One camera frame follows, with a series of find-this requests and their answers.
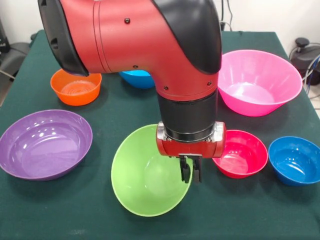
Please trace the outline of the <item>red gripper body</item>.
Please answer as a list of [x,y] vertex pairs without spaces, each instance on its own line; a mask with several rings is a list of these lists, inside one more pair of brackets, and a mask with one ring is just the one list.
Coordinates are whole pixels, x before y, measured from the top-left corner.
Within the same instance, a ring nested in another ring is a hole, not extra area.
[[224,152],[226,143],[226,125],[215,122],[212,133],[198,142],[179,142],[169,137],[163,122],[156,126],[156,145],[163,156],[202,156],[203,158],[219,158]]

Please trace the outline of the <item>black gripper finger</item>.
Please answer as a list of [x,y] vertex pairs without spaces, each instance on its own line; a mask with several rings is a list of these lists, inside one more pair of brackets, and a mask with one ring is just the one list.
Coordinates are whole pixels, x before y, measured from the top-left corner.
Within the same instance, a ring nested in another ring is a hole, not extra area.
[[179,164],[180,164],[180,171],[181,171],[181,180],[184,183],[188,183],[190,181],[191,170],[190,170],[190,166],[187,163],[187,157],[184,155],[180,155]]
[[201,183],[202,182],[202,156],[193,156],[192,162],[193,162],[193,181],[195,183]]

